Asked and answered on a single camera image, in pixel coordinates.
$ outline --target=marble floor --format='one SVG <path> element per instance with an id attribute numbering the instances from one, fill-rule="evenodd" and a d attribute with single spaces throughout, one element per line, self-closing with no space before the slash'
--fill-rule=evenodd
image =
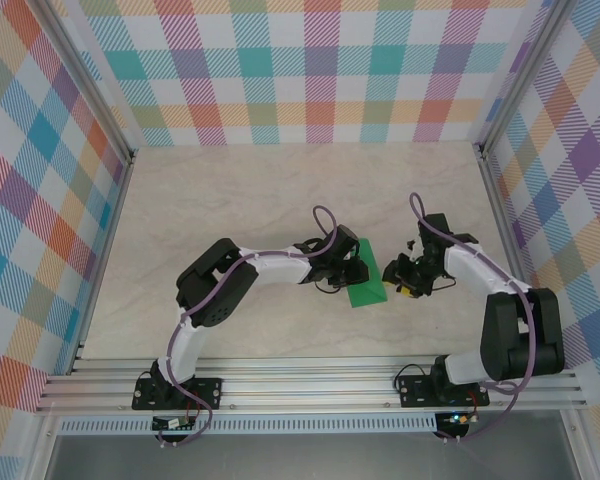
<path id="1" fill-rule="evenodd" d="M 466 142 L 142 149 L 83 357 L 162 355 L 185 268 L 222 237 L 274 249 L 318 236 L 316 203 L 369 238 L 383 270 L 417 234 L 413 190 L 506 266 Z M 213 329 L 203 356 L 416 355 L 479 344 L 484 305 L 461 284 L 418 300 L 388 293 L 387 303 L 352 309 L 344 291 L 254 287 Z"/>

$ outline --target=plaid backdrop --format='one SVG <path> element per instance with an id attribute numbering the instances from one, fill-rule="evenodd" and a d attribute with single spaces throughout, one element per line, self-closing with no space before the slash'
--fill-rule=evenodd
<path id="1" fill-rule="evenodd" d="M 558 293 L 600 439 L 600 0 L 579 2 L 493 160 L 533 283 Z"/>
<path id="2" fill-rule="evenodd" d="M 213 145 L 466 139 L 528 2 L 79 3 L 149 145 Z"/>
<path id="3" fill-rule="evenodd" d="M 69 354 L 121 172 L 25 1 L 0 1 L 0 480 Z"/>

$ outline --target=green object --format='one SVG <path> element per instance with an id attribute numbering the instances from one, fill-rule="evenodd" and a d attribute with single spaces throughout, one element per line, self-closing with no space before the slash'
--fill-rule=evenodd
<path id="1" fill-rule="evenodd" d="M 386 302 L 387 291 L 382 283 L 382 276 L 373 256 L 371 243 L 366 238 L 360 239 L 360 259 L 369 267 L 369 280 L 347 287 L 351 306 L 356 308 Z"/>

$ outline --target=table surface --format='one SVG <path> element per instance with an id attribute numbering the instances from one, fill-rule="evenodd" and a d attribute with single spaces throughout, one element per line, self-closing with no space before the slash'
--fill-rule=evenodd
<path id="1" fill-rule="evenodd" d="M 368 238 L 382 271 L 417 235 L 408 205 L 414 190 L 427 212 L 444 212 L 453 231 L 473 234 L 507 267 L 467 142 L 143 148 L 83 358 L 163 355 L 183 270 L 222 237 L 262 250 L 319 236 L 315 204 Z M 203 356 L 419 355 L 478 346 L 484 305 L 462 284 L 430 298 L 391 289 L 388 296 L 354 309 L 345 291 L 254 287 L 210 332 Z"/>

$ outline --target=perforated metal strip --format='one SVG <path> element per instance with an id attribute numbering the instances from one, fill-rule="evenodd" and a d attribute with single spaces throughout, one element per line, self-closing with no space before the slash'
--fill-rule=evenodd
<path id="1" fill-rule="evenodd" d="M 198 425 L 206 417 L 201 416 Z M 207 434 L 302 434 L 433 432 L 432 413 L 329 415 L 222 415 L 213 417 Z M 147 416 L 64 417 L 59 435 L 154 435 Z"/>

